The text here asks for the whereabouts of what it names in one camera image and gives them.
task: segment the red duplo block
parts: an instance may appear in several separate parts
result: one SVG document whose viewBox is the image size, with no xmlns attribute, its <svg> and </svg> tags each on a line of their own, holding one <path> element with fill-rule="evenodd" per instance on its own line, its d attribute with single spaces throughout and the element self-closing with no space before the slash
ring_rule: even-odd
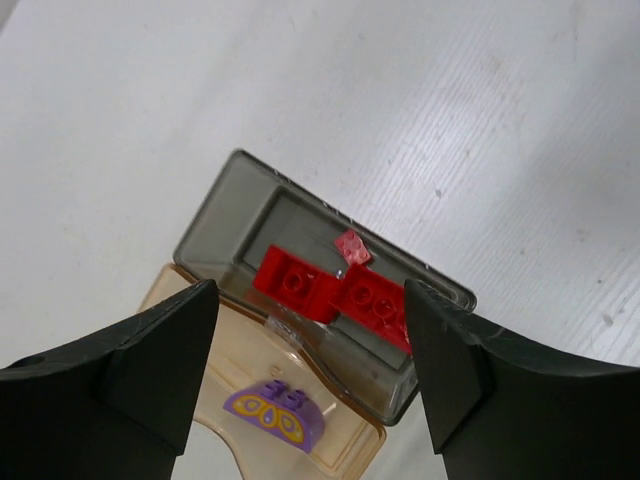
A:
<svg viewBox="0 0 640 480">
<path fill-rule="evenodd" d="M 354 230 L 346 231 L 334 243 L 349 265 L 364 265 L 371 260 L 371 253 Z"/>
<path fill-rule="evenodd" d="M 411 353 L 404 313 L 404 288 L 362 265 L 351 265 L 332 299 L 344 315 Z"/>
<path fill-rule="evenodd" d="M 294 312 L 330 323 L 338 311 L 330 299 L 340 280 L 272 245 L 264 256 L 253 286 Z"/>
</svg>

